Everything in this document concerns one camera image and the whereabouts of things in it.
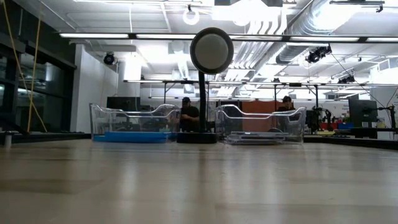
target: blue object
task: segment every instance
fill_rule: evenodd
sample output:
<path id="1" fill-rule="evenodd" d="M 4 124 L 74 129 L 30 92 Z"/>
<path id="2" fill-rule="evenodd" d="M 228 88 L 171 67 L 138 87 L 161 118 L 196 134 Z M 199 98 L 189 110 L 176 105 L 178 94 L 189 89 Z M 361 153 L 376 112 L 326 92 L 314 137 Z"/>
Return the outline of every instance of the blue object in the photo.
<path id="1" fill-rule="evenodd" d="M 105 132 L 102 136 L 94 136 L 94 141 L 132 142 L 132 143 L 165 143 L 176 138 L 175 133 L 157 132 Z"/>
<path id="2" fill-rule="evenodd" d="M 354 127 L 354 123 L 338 123 L 337 129 L 351 129 Z"/>

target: round mirror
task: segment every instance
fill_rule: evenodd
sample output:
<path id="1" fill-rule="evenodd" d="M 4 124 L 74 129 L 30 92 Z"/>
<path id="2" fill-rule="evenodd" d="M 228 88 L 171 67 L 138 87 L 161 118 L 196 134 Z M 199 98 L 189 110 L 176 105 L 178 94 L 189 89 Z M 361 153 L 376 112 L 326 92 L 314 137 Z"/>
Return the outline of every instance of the round mirror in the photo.
<path id="1" fill-rule="evenodd" d="M 194 66 L 209 75 L 226 70 L 234 55 L 234 46 L 229 35 L 214 27 L 200 31 L 192 40 L 190 50 Z"/>

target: ceiling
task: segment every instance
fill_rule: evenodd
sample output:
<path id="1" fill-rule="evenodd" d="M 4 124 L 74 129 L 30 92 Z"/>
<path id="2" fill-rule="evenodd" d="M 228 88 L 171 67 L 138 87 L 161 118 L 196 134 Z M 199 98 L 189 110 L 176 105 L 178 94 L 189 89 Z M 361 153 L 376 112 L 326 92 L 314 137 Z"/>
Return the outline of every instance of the ceiling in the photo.
<path id="1" fill-rule="evenodd" d="M 105 4 L 100 2 L 75 2 L 74 0 L 14 0 L 31 13 L 38 15 L 40 2 L 43 7 L 44 21 L 60 32 L 156 32 L 156 33 L 196 33 L 206 27 L 219 27 L 229 34 L 244 34 L 248 32 L 249 25 L 237 26 L 232 21 L 216 21 L 210 15 L 214 7 L 201 7 L 200 20 L 194 26 L 183 21 L 186 6 L 172 6 L 161 4 Z M 309 2 L 309 0 L 296 0 L 297 5 L 285 9 L 287 20 Z M 396 35 L 398 26 L 398 4 L 387 6 L 380 13 L 377 7 L 362 7 L 357 13 L 334 30 L 335 35 Z M 131 46 L 135 45 L 146 64 L 142 68 L 145 75 L 171 74 L 178 69 L 178 58 L 169 55 L 168 41 L 153 40 L 92 40 L 88 48 L 96 49 L 98 57 L 105 52 L 104 46 Z M 234 43 L 235 52 L 239 51 L 241 43 Z M 363 77 L 369 74 L 369 67 L 375 65 L 375 58 L 384 58 L 398 55 L 398 46 L 391 44 L 332 44 L 333 54 L 345 68 L 356 67 L 356 72 Z M 316 77 L 330 77 L 344 71 L 336 59 L 331 55 L 316 64 L 308 67 L 304 56 L 297 57 L 295 61 L 283 69 L 282 78 L 295 82 L 313 80 Z M 187 56 L 189 69 L 195 69 Z"/>

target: black cap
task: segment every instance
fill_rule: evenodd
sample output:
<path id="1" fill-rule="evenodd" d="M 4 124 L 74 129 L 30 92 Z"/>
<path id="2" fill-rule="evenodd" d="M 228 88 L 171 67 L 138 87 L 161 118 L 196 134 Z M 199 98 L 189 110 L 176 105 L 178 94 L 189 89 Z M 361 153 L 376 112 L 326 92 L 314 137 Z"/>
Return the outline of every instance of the black cap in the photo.
<path id="1" fill-rule="evenodd" d="M 191 99 L 189 97 L 182 98 L 182 103 L 189 103 L 189 102 L 191 102 Z"/>
<path id="2" fill-rule="evenodd" d="M 290 96 L 285 96 L 284 99 L 282 100 L 283 103 L 291 102 L 292 99 Z"/>

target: security camera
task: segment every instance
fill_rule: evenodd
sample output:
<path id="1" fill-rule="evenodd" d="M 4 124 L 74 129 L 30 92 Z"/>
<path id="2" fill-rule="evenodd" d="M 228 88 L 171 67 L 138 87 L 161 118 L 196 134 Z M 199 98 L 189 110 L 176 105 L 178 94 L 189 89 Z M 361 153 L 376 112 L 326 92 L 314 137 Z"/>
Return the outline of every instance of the security camera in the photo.
<path id="1" fill-rule="evenodd" d="M 118 59 L 114 56 L 114 52 L 106 53 L 104 57 L 104 63 L 106 65 L 114 65 L 116 62 L 118 62 Z"/>

